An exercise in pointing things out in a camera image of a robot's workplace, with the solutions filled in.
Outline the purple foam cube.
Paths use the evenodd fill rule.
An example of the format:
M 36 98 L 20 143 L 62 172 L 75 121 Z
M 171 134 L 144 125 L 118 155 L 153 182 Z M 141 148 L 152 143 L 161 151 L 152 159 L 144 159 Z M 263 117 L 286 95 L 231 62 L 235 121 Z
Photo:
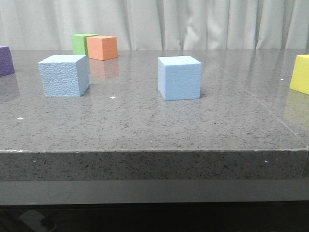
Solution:
M 9 46 L 0 46 L 0 76 L 14 73 L 14 65 Z

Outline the green foam cube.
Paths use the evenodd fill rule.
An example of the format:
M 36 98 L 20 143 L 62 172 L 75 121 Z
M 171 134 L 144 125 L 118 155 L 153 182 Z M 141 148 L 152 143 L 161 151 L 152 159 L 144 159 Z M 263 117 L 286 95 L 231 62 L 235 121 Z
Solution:
M 87 37 L 98 36 L 98 34 L 73 34 L 71 35 L 72 52 L 74 55 L 88 55 Z

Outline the white curtain backdrop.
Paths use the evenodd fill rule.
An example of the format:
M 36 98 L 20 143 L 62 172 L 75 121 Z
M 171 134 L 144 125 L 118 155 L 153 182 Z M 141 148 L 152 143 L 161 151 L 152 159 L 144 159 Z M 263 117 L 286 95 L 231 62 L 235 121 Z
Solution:
M 304 49 L 306 0 L 3 0 L 0 43 L 70 50 L 79 33 L 116 36 L 121 50 Z

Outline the orange foam cube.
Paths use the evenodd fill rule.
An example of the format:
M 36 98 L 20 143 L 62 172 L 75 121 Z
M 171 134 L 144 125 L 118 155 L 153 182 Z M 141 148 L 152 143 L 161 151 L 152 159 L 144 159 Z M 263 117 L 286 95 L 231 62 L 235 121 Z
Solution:
M 97 60 L 108 60 L 118 57 L 117 37 L 87 37 L 88 57 Z

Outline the smooth light blue foam cube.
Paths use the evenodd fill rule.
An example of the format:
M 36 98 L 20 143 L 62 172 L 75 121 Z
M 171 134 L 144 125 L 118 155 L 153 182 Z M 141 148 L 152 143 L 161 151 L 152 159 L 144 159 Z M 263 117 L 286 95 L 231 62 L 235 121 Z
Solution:
M 202 63 L 191 56 L 158 58 L 158 90 L 166 101 L 200 98 Z

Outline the textured light blue foam cube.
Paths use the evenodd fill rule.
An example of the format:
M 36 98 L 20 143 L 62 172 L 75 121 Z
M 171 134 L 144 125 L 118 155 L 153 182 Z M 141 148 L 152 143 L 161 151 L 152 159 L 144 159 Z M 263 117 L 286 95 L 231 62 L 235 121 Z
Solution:
M 47 97 L 80 97 L 89 87 L 85 55 L 52 55 L 38 65 Z

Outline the yellow foam cube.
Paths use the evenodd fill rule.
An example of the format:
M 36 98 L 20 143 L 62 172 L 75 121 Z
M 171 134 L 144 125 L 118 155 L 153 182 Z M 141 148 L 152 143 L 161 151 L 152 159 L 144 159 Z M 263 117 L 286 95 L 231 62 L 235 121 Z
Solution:
M 297 55 L 290 89 L 309 94 L 309 55 Z

